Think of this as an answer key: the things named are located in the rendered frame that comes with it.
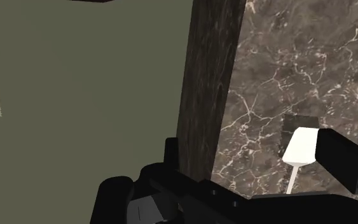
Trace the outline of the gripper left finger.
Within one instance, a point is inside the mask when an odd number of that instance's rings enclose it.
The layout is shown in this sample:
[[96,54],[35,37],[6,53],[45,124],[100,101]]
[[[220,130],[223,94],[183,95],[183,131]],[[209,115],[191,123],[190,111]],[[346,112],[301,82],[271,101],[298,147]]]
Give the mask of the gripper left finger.
[[179,141],[165,140],[163,161],[127,176],[105,179],[98,188],[90,224],[188,224],[179,201],[192,180],[178,171]]

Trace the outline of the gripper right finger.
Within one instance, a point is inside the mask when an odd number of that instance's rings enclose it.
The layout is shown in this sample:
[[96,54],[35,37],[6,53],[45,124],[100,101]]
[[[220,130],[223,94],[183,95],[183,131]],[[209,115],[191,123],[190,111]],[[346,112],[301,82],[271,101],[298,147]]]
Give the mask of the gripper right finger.
[[333,129],[319,129],[316,161],[352,194],[358,194],[358,145]]

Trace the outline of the white spatula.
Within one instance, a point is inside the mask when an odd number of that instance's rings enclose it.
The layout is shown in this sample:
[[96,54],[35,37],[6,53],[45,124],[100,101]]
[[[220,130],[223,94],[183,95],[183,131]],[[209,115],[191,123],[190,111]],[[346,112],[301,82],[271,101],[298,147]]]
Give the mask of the white spatula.
[[293,167],[286,194],[290,194],[300,167],[316,161],[318,128],[298,127],[287,145],[282,161]]

